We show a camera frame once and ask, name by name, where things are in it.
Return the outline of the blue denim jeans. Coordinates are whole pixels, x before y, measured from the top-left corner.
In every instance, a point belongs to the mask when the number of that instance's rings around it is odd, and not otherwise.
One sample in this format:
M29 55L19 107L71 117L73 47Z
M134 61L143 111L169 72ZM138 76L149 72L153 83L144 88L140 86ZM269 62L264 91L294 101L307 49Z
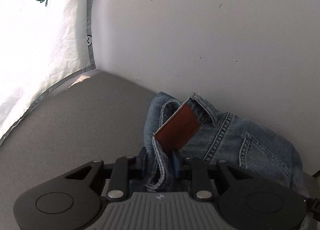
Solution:
M152 100L144 127L148 192L185 190L186 183L175 183L168 155L156 139L156 132L187 105L199 125L180 153L213 165L227 160L244 169L308 197L303 166L294 146L274 131L230 112L220 112L202 97L191 94L183 103L160 92Z

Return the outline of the white printed curtain sheet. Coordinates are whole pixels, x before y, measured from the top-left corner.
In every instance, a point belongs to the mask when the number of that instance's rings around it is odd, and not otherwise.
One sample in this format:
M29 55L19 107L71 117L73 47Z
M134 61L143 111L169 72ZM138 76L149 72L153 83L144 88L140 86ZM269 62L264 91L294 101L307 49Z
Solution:
M93 0L1 0L1 139L49 93L95 69Z

